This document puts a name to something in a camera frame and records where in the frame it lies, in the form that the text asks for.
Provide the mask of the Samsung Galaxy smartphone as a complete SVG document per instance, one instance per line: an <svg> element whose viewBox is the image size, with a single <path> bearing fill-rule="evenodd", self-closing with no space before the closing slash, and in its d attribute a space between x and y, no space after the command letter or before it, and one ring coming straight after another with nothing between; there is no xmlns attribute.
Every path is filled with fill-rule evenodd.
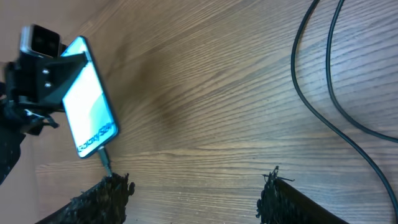
<svg viewBox="0 0 398 224"><path fill-rule="evenodd" d="M87 62L62 101L77 154L85 159L112 141L119 133L119 125L88 39L77 37L62 56L82 53Z"/></svg>

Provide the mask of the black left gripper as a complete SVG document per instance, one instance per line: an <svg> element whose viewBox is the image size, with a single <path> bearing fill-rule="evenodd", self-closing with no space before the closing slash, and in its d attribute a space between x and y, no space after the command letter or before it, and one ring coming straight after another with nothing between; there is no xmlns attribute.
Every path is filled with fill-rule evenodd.
<svg viewBox="0 0 398 224"><path fill-rule="evenodd" d="M5 96L1 100L1 127L34 136L44 126L58 128L50 114L63 111L60 103L87 63L85 53L48 58L23 52L6 63L1 83L1 95Z"/></svg>

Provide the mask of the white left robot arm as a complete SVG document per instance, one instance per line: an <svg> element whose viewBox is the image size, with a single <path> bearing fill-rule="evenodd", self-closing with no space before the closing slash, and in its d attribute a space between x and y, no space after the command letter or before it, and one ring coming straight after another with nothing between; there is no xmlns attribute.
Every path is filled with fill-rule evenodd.
<svg viewBox="0 0 398 224"><path fill-rule="evenodd" d="M64 112L62 99L88 63L84 53L56 58L21 56L4 66L1 83L1 182L21 156L21 143L44 126L59 127L51 114Z"/></svg>

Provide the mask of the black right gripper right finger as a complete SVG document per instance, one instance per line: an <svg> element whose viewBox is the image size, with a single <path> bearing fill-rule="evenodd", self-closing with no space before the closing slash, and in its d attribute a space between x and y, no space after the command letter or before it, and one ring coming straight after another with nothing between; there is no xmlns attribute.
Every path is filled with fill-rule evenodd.
<svg viewBox="0 0 398 224"><path fill-rule="evenodd" d="M256 217L266 224L347 224L278 176L279 168L264 175Z"/></svg>

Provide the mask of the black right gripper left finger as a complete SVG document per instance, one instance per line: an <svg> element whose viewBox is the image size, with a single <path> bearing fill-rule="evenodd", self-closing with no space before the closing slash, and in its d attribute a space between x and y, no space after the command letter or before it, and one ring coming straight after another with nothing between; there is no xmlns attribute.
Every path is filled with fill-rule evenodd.
<svg viewBox="0 0 398 224"><path fill-rule="evenodd" d="M135 183L128 174L113 173L37 224L124 223L126 205L134 192Z"/></svg>

